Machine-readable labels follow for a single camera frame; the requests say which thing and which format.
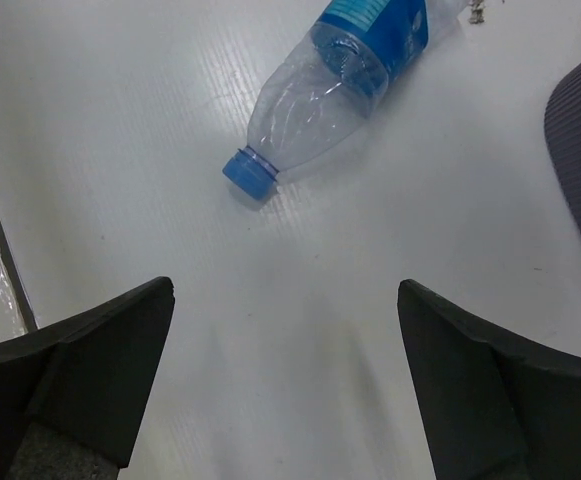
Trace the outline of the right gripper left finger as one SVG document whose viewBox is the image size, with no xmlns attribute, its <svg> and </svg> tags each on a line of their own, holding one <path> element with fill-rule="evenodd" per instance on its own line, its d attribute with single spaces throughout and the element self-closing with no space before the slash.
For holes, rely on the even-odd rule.
<svg viewBox="0 0 581 480">
<path fill-rule="evenodd" d="M 0 343 L 0 479 L 103 479 L 128 467 L 175 306 L 157 277 Z"/>
</svg>

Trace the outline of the crushed blue cap bottle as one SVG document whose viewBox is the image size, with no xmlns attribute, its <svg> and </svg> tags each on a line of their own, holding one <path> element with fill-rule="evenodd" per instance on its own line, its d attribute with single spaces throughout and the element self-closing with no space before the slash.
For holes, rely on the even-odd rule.
<svg viewBox="0 0 581 480">
<path fill-rule="evenodd" d="M 222 172 L 256 201 L 278 177 L 356 132 L 388 89 L 467 8 L 465 1 L 330 2 L 265 82 L 246 144 Z"/>
</svg>

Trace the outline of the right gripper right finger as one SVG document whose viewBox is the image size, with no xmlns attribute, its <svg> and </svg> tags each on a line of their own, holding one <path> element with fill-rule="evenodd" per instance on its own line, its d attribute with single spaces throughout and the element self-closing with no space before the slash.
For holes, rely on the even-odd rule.
<svg viewBox="0 0 581 480">
<path fill-rule="evenodd" d="M 581 479 L 581 357 L 414 280 L 397 311 L 437 478 Z"/>
</svg>

